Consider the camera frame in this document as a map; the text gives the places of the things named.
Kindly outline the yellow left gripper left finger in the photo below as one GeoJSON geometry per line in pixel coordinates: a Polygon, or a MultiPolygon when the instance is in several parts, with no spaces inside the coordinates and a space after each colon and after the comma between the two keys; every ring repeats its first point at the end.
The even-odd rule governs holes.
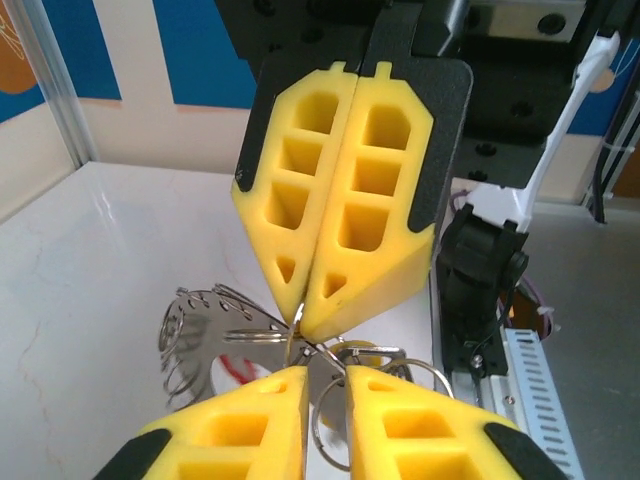
{"type": "Polygon", "coordinates": [[[304,480],[308,370],[293,366],[157,419],[102,480],[304,480]]]}

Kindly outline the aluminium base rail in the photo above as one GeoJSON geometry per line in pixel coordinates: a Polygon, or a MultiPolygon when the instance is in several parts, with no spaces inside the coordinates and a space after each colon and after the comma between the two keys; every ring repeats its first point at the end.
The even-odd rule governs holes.
{"type": "Polygon", "coordinates": [[[487,436],[484,426],[502,417],[482,408],[481,381],[468,371],[453,371],[445,366],[444,327],[441,322],[440,295],[437,286],[436,267],[429,274],[430,312],[432,329],[432,357],[435,366],[443,373],[450,388],[441,387],[445,395],[454,399],[445,405],[445,419],[454,427],[454,440],[463,447],[463,457],[470,466],[461,472],[466,480],[512,480],[514,471],[501,452],[487,436]]]}

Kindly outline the aluminium frame post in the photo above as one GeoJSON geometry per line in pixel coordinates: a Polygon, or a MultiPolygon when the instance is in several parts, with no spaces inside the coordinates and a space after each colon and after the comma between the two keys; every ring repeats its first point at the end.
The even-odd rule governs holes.
{"type": "Polygon", "coordinates": [[[76,169],[99,155],[42,0],[7,0],[25,53],[76,169]]]}

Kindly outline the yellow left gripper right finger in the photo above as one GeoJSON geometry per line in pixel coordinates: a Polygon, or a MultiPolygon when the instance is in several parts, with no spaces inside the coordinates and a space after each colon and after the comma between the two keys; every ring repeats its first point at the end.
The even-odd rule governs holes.
{"type": "MultiPolygon", "coordinates": [[[[466,480],[469,467],[445,394],[365,366],[346,370],[350,480],[466,480]]],[[[568,480],[526,433],[503,416],[484,430],[512,480],[568,480]]]]}

